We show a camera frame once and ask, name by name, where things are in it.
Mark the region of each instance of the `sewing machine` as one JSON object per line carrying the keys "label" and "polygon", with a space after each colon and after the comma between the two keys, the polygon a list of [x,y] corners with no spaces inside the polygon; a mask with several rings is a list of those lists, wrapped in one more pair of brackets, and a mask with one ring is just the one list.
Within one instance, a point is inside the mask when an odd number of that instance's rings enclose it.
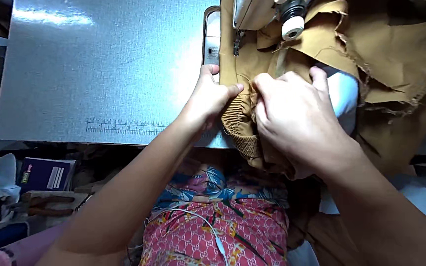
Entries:
{"label": "sewing machine", "polygon": [[311,0],[235,0],[233,28],[236,29],[234,55],[245,30],[259,30],[273,20],[282,23],[282,39],[293,40],[302,33]]}

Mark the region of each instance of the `hand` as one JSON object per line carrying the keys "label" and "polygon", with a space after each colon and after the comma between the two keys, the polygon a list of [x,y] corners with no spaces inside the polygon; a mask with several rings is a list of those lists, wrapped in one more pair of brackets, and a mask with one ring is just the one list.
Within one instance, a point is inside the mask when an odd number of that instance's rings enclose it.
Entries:
{"label": "hand", "polygon": [[231,86],[218,85],[213,75],[220,71],[218,65],[202,65],[200,77],[180,116],[189,124],[210,129],[214,119],[224,108],[229,99],[237,96],[243,89],[242,84]]}
{"label": "hand", "polygon": [[277,79],[266,73],[253,80],[261,93],[256,106],[257,129],[289,159],[318,173],[340,172],[359,145],[338,123],[328,93],[326,73],[312,67],[313,85],[294,72]]}

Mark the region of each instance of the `metal table surface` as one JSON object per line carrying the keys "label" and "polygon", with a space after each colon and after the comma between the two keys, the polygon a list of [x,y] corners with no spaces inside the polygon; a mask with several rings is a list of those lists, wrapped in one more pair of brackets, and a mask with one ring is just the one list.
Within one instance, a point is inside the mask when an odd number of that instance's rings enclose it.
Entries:
{"label": "metal table surface", "polygon": [[[0,139],[148,144],[190,96],[219,0],[15,0]],[[232,147],[222,127],[197,146]]]}

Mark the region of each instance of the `purple notebook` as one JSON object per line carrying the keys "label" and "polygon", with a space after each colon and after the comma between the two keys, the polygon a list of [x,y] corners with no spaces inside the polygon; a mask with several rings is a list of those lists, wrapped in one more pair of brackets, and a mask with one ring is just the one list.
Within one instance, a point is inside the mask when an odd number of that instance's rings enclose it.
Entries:
{"label": "purple notebook", "polygon": [[66,191],[71,182],[71,164],[58,160],[25,158],[19,181],[21,193],[29,190]]}

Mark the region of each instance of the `forearm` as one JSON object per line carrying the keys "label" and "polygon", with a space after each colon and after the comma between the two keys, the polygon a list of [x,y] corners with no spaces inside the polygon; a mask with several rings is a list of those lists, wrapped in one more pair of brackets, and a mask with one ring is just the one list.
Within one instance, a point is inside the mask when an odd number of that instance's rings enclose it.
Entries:
{"label": "forearm", "polygon": [[364,258],[370,265],[425,265],[426,216],[362,151],[352,164],[324,180]]}
{"label": "forearm", "polygon": [[97,255],[124,250],[198,129],[179,116],[74,217],[58,248]]}

